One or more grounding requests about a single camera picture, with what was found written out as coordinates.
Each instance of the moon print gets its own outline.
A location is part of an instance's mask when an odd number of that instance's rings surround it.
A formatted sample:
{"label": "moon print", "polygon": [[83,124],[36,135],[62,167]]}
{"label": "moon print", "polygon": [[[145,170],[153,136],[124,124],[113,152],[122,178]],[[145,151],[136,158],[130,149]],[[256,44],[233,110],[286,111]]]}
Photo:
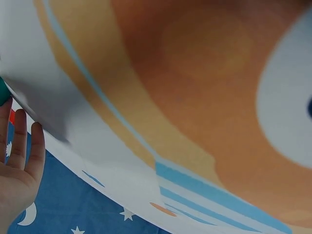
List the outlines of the moon print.
{"label": "moon print", "polygon": [[36,215],[37,215],[37,209],[35,203],[31,204],[30,207],[28,207],[25,211],[26,215],[24,220],[18,223],[18,225],[21,226],[28,226],[32,224],[35,221]]}

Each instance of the star pattern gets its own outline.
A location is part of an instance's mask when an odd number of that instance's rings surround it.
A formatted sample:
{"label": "star pattern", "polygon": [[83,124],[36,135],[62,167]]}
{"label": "star pattern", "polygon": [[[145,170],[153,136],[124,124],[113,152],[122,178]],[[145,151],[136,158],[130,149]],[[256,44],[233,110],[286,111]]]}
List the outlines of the star pattern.
{"label": "star pattern", "polygon": [[80,231],[78,226],[76,226],[76,230],[74,229],[71,229],[71,230],[74,234],[84,234],[84,231]]}
{"label": "star pattern", "polygon": [[6,157],[10,156],[11,150],[12,150],[12,142],[10,141],[10,143],[6,146]]}
{"label": "star pattern", "polygon": [[120,212],[119,214],[124,216],[124,221],[126,221],[127,219],[130,219],[131,221],[133,221],[132,216],[135,215],[134,213],[132,213],[131,211],[123,208],[123,212]]}

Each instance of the beige stripe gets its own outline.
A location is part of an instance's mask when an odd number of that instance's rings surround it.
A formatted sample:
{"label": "beige stripe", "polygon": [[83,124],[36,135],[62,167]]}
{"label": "beige stripe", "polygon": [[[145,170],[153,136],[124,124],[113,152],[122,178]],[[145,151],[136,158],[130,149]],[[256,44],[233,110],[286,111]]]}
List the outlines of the beige stripe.
{"label": "beige stripe", "polygon": [[[214,158],[169,123],[139,82],[125,52],[109,1],[55,0],[51,1],[51,7],[103,92],[145,140],[163,158],[222,187],[215,173]],[[93,107],[98,112],[103,108],[98,104]],[[110,113],[109,119],[103,119],[114,129],[116,123],[111,123],[112,118]],[[123,131],[114,131],[132,150],[138,147],[137,142],[134,144],[129,137],[122,136]]]}
{"label": "beige stripe", "polygon": [[[53,1],[59,3],[62,6],[66,5],[70,1]],[[73,83],[83,93],[84,97],[88,100],[91,106],[101,116],[111,129],[119,136],[119,138],[129,147],[134,154],[139,156],[147,165],[154,168],[155,161],[153,156],[138,142],[137,139],[115,118],[113,113],[106,107],[106,105],[100,100],[99,96],[95,93],[93,88],[85,80],[83,74],[76,67],[65,48],[54,34],[47,16],[45,14],[44,5],[41,0],[34,0],[34,4],[37,8],[37,13],[41,22],[41,25],[45,31],[47,39],[50,43],[52,51],[58,64],[63,68],[66,74],[71,78]]]}

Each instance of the orange spot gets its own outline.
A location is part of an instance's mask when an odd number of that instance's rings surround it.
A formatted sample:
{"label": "orange spot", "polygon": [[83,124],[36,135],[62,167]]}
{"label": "orange spot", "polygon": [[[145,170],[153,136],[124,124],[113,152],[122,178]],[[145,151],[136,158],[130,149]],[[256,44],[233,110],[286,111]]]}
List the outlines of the orange spot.
{"label": "orange spot", "polygon": [[169,23],[162,35],[168,65],[203,80],[242,70],[250,59],[252,44],[244,22],[221,7],[190,10]]}
{"label": "orange spot", "polygon": [[150,204],[151,204],[152,206],[154,206],[156,209],[158,209],[158,210],[160,210],[160,211],[162,211],[162,212],[164,212],[164,213],[166,213],[166,214],[168,214],[168,215],[170,215],[170,216],[176,217],[176,214],[175,214],[175,213],[173,213],[173,212],[167,210],[166,208],[163,208],[162,206],[159,206],[159,205],[157,205],[157,204],[155,204],[155,203],[152,203],[152,202],[150,202]]}

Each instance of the blue stripe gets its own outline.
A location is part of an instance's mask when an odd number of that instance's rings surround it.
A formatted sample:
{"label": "blue stripe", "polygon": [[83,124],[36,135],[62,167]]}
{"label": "blue stripe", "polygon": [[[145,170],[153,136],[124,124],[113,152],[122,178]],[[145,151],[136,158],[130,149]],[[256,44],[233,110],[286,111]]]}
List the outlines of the blue stripe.
{"label": "blue stripe", "polygon": [[86,173],[85,171],[82,171],[83,173],[85,173],[90,179],[92,179],[93,181],[95,181],[96,183],[98,183],[100,186],[105,187],[101,182],[99,182],[98,179],[94,178],[92,175],[89,175],[88,173]]}
{"label": "blue stripe", "polygon": [[253,228],[248,227],[248,226],[246,226],[246,225],[244,225],[242,223],[239,223],[239,222],[237,222],[235,220],[232,220],[232,219],[230,219],[228,217],[225,217],[225,216],[223,216],[221,214],[218,214],[218,213],[216,213],[214,211],[211,211],[211,210],[209,210],[209,209],[207,209],[207,208],[205,208],[203,206],[200,206],[200,205],[198,205],[198,204],[196,204],[196,203],[194,203],[194,202],[192,202],[192,201],[190,201],[188,199],[185,199],[185,198],[181,197],[178,194],[175,194],[175,193],[169,191],[168,189],[160,187],[160,193],[163,196],[165,196],[165,197],[168,197],[168,198],[170,198],[170,199],[172,199],[174,201],[177,201],[177,202],[179,202],[179,203],[181,203],[183,205],[186,205],[186,206],[192,208],[193,210],[196,210],[198,212],[201,212],[201,213],[203,213],[205,215],[208,215],[208,216],[211,216],[213,218],[219,219],[220,221],[228,223],[228,224],[230,224],[230,225],[232,225],[234,227],[237,227],[237,228],[240,228],[240,229],[243,229],[243,230],[247,230],[247,231],[253,231],[253,232],[258,232],[259,233],[259,231],[256,230],[256,229],[253,229]]}
{"label": "blue stripe", "polygon": [[86,80],[95,90],[97,95],[101,98],[101,100],[107,105],[110,111],[115,115],[115,117],[137,138],[137,140],[155,157],[160,158],[160,155],[144,140],[144,138],[131,126],[130,123],[121,115],[121,113],[117,110],[117,108],[113,105],[113,103],[108,99],[108,97],[102,92],[101,88],[98,86],[95,79],[92,77],[91,73],[84,66],[83,62],[80,60],[79,55],[76,53],[75,49],[71,45],[69,39],[67,38],[66,33],[63,31],[60,26],[58,20],[54,16],[50,5],[49,0],[44,1],[44,7],[48,16],[48,19],[51,23],[51,26],[56,33],[58,39],[62,42],[66,51],[69,53],[74,63],[78,67],[78,69],[83,73]]}
{"label": "blue stripe", "polygon": [[189,214],[189,213],[187,213],[187,212],[185,212],[185,211],[182,211],[182,210],[180,210],[180,209],[178,209],[178,208],[176,208],[176,207],[174,207],[174,206],[171,206],[171,205],[166,204],[166,203],[165,203],[165,205],[166,205],[166,206],[169,206],[169,207],[171,207],[171,208],[174,208],[175,210],[179,211],[180,213],[182,213],[182,214],[184,214],[184,215],[186,215],[186,216],[188,216],[188,217],[190,217],[190,218],[192,218],[192,219],[194,219],[194,220],[196,220],[196,221],[198,221],[198,222],[216,226],[216,225],[213,224],[213,223],[207,222],[207,221],[205,221],[205,220],[203,220],[203,219],[201,219],[201,218],[197,218],[196,216],[193,216],[193,215],[191,215],[191,214]]}
{"label": "blue stripe", "polygon": [[279,220],[269,216],[259,208],[241,201],[240,199],[202,181],[194,179],[186,174],[174,170],[166,165],[156,162],[156,173],[189,191],[216,202],[228,209],[238,212],[244,216],[250,217],[258,222],[280,230],[281,232],[291,234],[292,231]]}

